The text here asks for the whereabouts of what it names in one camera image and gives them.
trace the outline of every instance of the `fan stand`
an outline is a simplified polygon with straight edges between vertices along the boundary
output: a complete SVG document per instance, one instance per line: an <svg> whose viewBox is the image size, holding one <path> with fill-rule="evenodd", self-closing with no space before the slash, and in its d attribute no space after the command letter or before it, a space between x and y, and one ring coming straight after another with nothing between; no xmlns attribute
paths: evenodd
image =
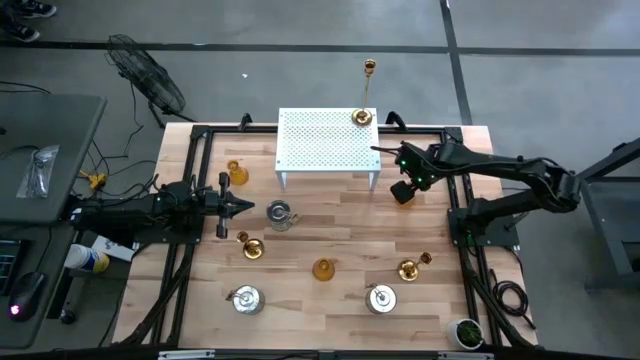
<svg viewBox="0 0 640 360"><path fill-rule="evenodd" d="M158 127L160 127L161 129L164 129L166 127L165 123L162 122L162 120L160 120L160 117L158 116L158 113L156 112L155 106L153 105L153 102L151 102L151 100L149 100L149 110L151 110L151 113L153 114L153 117L156 119L156 122L158 123ZM160 109L162 110L162 115L173 115L173 116L177 116L181 119L187 120L188 122L197 122L191 118L188 118L182 114L178 114L175 113L171 110L167 110L167 109Z"/></svg>

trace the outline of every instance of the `gray desk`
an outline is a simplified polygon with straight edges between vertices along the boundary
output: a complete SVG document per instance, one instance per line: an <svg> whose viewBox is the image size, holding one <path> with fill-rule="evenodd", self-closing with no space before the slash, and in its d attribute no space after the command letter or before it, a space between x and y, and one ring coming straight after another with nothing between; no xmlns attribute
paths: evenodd
<svg viewBox="0 0 640 360"><path fill-rule="evenodd" d="M35 271L40 257L45 255L44 250L49 239L48 226L35 226L23 230L11 231L14 226L0 226L0 235L8 234L7 238L30 240L30 246L24 261L20 264L18 276ZM25 322L9 320L6 315L9 297L0 296L0 348L25 349L33 343L40 324L47 313L48 305L62 272L64 259L67 256L69 246L76 234L75 230L65 224L53 225L51 228L51 244L47 249L40 269L45 274L44 285L38 310L33 317Z"/></svg>
<svg viewBox="0 0 640 360"><path fill-rule="evenodd" d="M63 269L64 259L75 231L56 223L67 201L80 166L104 111L106 100L84 95L0 94L0 153L22 145L40 148L59 145L49 196L45 199L18 199L16 191L30 151L20 151L0 160L0 235L30 240L31 244L18 276L40 269L46 276L35 315L25 322L9 320L0 314L0 348L27 348L33 343L47 312ZM31 224L16 230L15 225ZM52 229L51 244L44 254ZM7 311L8 297L0 297L0 313Z"/></svg>
<svg viewBox="0 0 640 360"><path fill-rule="evenodd" d="M0 160L0 222L49 224L59 218L105 105L97 96L0 94L0 127L7 130L0 135L0 153L22 145L60 146L44 199L16 198L30 150Z"/></svg>

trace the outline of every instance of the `desk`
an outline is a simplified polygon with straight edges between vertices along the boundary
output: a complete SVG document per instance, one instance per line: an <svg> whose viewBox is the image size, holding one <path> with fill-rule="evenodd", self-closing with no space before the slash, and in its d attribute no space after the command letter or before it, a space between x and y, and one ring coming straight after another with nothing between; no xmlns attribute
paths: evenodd
<svg viewBox="0 0 640 360"><path fill-rule="evenodd" d="M49 228L46 226L37 226L14 230L13 226L0 226L0 234L10 239L26 239L30 240L27 255L20 264L18 277L36 270L36 266L40 257L44 255L44 250L49 240ZM75 236L75 230L69 225L52 225L51 227L51 244L47 249L47 253L39 271L44 273L46 283L40 297L40 305L33 317L25 322L15 322L9 320L5 314L8 309L9 297L0 297L0 348L2 349L25 349L33 343L42 319L44 318L56 288L58 277L64 265L64 259L69 251L69 246Z"/></svg>
<svg viewBox="0 0 640 360"><path fill-rule="evenodd" d="M60 145L49 195L18 199L16 193L31 150L0 160L0 222L49 224L56 221L87 154L106 100L97 96L0 94L0 153L23 145Z"/></svg>
<svg viewBox="0 0 640 360"><path fill-rule="evenodd" d="M156 167L158 183L182 178L192 126L167 125ZM463 136L472 150L492 152L487 127L463 127ZM397 146L405 138L421 147L439 141L432 135L381 134L380 146ZM229 222L228 240L215 237L216 218L206 221L193 259L180 347L450 349L444 329L450 321L467 317L467 307L459 257L448 234L450 203L445 182L417 193L411 206L398 206L389 186L401 176L393 157L382 154L382 172L373 193L366 174L350 173L291 174L283 192L274 173L275 152L275 134L214 137L207 184L217 184L228 160L239 160L249 171L249 182L230 190L256 207ZM476 175L471 179L477 197L502 195L498 179ZM464 195L459 197L464 205ZM265 217L267 204L275 199L286 200L302 215L287 232L273 231ZM265 254L260 259L243 256L241 244L234 240L240 230L264 240ZM165 245L152 245L134 259L114 341L129 335L155 302L166 251ZM403 282L396 266L423 251L431 253L432 263L415 282ZM487 248L486 253L499 279L524 285L510 253L501 248ZM336 263L331 281L319 282L311 274L320 257ZM365 285L371 283L396 290L398 305L390 314L373 315L365 307ZM224 300L230 290L244 284L255 285L265 294L266 306L258 315L236 313ZM486 311L479 298L478 303L489 338ZM172 310L170 304L165 335ZM536 343L535 333L522 318L510 320Z"/></svg>
<svg viewBox="0 0 640 360"><path fill-rule="evenodd" d="M55 221L67 202L105 105L106 100L97 96L0 94L0 127L7 130L0 135L0 152L22 145L60 145L49 196L44 199L16 198L31 151L19 151L0 160L0 235L31 241L18 277L36 270L49 240L49 226L52 230L51 244L39 269L46 275L46 284L38 310L25 322L11 321L2 314L0 348L27 348L40 328L75 235L71 226ZM25 226L14 231L16 227L9 223ZM8 301L8 297L0 297L0 311L6 311Z"/></svg>

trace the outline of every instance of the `brass object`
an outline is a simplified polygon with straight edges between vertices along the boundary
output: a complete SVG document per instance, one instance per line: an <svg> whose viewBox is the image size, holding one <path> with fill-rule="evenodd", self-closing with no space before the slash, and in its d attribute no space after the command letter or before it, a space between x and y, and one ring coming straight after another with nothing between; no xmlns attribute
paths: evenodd
<svg viewBox="0 0 640 360"><path fill-rule="evenodd" d="M420 254L418 261L408 259L402 260L400 264L398 264L398 275L404 281L414 281L418 278L418 275L420 275L420 269L418 266L420 264L429 265L431 260L431 254L428 252Z"/></svg>
<svg viewBox="0 0 640 360"><path fill-rule="evenodd" d="M364 106L362 109L355 109L351 113L351 120L358 126L367 126L373 121L373 115L371 111L367 110L369 104L369 79L373 72L376 70L376 61L373 59L367 59L364 62Z"/></svg>
<svg viewBox="0 0 640 360"><path fill-rule="evenodd" d="M244 243L242 247L242 252L247 259L255 260L258 259L264 254L264 244L261 240L251 239Z"/></svg>
<svg viewBox="0 0 640 360"><path fill-rule="evenodd" d="M320 281L329 281L336 273L336 267L329 259L319 259L313 264L313 276Z"/></svg>
<svg viewBox="0 0 640 360"><path fill-rule="evenodd" d="M351 120L359 126L367 126L373 120L373 114L367 109L355 109L351 113Z"/></svg>
<svg viewBox="0 0 640 360"><path fill-rule="evenodd" d="M227 169L229 169L229 178L233 185L244 185L249 181L249 172L247 169L240 167L238 160L229 161Z"/></svg>
<svg viewBox="0 0 640 360"><path fill-rule="evenodd" d="M249 241L249 234L246 231L240 231L236 236L236 241L240 243L246 243Z"/></svg>

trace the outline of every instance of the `electric fan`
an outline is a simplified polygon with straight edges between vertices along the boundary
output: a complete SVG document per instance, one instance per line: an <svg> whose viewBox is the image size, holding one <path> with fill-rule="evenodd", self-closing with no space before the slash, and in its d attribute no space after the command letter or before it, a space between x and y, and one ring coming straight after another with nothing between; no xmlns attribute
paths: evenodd
<svg viewBox="0 0 640 360"><path fill-rule="evenodd" d="M196 122L180 114L186 102L167 70L146 51L139 50L138 44L130 37L122 34L109 36L107 53L118 68L120 76L129 80L149 100L149 110L158 122L158 126L163 129L165 127L154 105L165 115L174 115Z"/></svg>

